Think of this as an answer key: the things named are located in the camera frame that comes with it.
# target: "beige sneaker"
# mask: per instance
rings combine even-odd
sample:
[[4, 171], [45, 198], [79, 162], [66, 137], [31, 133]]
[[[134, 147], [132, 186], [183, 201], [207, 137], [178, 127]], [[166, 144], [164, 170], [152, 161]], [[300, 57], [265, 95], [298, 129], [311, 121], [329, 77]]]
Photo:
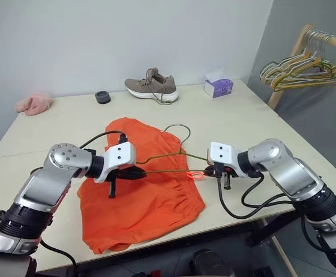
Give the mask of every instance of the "beige sneaker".
[[179, 96], [174, 78], [172, 76], [163, 77], [158, 73], [157, 68], [147, 70], [146, 79], [127, 79], [124, 84], [133, 96], [154, 99], [159, 104], [171, 104]]

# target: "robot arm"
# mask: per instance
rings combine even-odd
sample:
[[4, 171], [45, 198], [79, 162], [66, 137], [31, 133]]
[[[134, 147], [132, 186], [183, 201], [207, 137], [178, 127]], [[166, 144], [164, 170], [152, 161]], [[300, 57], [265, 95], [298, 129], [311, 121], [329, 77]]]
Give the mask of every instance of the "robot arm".
[[5, 264], [12, 268], [20, 264], [20, 270], [24, 271], [23, 275], [23, 272], [18, 275], [12, 272], [11, 276], [27, 276], [29, 255], [36, 251], [41, 234], [51, 224], [52, 215], [69, 190], [72, 178], [86, 176], [100, 183], [115, 170], [132, 167], [134, 163], [135, 149], [130, 142], [108, 148], [103, 156], [92, 155], [72, 144], [51, 147], [43, 168], [31, 174], [12, 206], [1, 216], [0, 254], [19, 255], [1, 255], [0, 259], [5, 259]]
[[268, 171], [274, 183], [293, 202], [294, 208], [305, 215], [334, 248], [336, 195], [302, 160], [294, 158], [281, 141], [267, 139], [245, 152], [230, 145], [211, 143], [209, 162], [224, 164], [242, 178], [251, 177], [256, 171]]

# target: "orange garment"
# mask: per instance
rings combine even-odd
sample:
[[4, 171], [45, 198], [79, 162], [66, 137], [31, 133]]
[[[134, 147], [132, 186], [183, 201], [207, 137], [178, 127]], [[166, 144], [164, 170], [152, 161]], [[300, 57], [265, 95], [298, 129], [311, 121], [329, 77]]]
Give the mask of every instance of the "orange garment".
[[[106, 130], [127, 134], [139, 162], [180, 148], [180, 140], [174, 135], [136, 119], [117, 119]], [[108, 144], [116, 145], [118, 138], [118, 134], [109, 135]], [[145, 171], [188, 168], [185, 155], [153, 159], [137, 166]], [[109, 199], [108, 195], [108, 182], [96, 184], [90, 178], [78, 190], [83, 240], [95, 254], [107, 249], [125, 250], [131, 244], [160, 237], [192, 222], [205, 207], [186, 172], [153, 173], [138, 180], [117, 179], [116, 197]]]

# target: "white table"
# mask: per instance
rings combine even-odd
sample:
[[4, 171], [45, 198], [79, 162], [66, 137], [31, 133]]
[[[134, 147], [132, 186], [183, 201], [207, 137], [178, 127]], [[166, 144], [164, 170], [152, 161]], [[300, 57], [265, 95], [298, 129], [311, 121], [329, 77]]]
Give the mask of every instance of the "white table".
[[[209, 98], [202, 85], [179, 89], [180, 99], [170, 106], [161, 106], [152, 100], [140, 100], [126, 92], [120, 92], [113, 93], [112, 102], [106, 105], [97, 104], [93, 95], [72, 96], [56, 98], [48, 111], [35, 117], [20, 114], [0, 142], [0, 209], [10, 206], [29, 172], [41, 166], [53, 144], [69, 142], [80, 145], [103, 132], [112, 120], [123, 116], [134, 117], [160, 129], [172, 123], [188, 125], [192, 130], [192, 139], [184, 147], [187, 152], [201, 156], [206, 155], [211, 141], [247, 149], [264, 139], [278, 138], [295, 156], [322, 175], [336, 194], [336, 169], [241, 81], [235, 82], [231, 95], [218, 99]], [[181, 138], [186, 135], [183, 128], [169, 131]], [[102, 151], [104, 144], [105, 139], [100, 139], [90, 147]], [[191, 168], [206, 166], [205, 162], [191, 158], [188, 159], [188, 164]], [[53, 224], [43, 234], [44, 240], [71, 253], [77, 262], [121, 253], [105, 252], [94, 255], [82, 241], [80, 204], [76, 195], [81, 182], [80, 179], [73, 181], [69, 193], [54, 216]], [[243, 215], [251, 210], [242, 206], [239, 199], [253, 182], [252, 179], [233, 179], [232, 190], [224, 191], [224, 199], [234, 213]], [[225, 213], [218, 201], [215, 179], [206, 178], [197, 181], [196, 185], [206, 204], [197, 220], [158, 239], [131, 245], [125, 252], [244, 222]], [[266, 175], [261, 189], [251, 194], [248, 201], [261, 203], [279, 192]], [[289, 205], [265, 208], [249, 220], [290, 209]], [[38, 270], [69, 265], [67, 258], [42, 248], [34, 257], [37, 259]]]

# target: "purple tissue box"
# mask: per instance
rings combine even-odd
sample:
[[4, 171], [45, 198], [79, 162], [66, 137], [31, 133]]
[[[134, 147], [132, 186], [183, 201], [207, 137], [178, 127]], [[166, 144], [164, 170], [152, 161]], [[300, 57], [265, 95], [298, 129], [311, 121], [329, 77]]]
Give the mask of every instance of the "purple tissue box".
[[215, 82], [205, 81], [204, 91], [211, 97], [219, 97], [232, 92], [233, 82], [230, 79], [219, 79]]

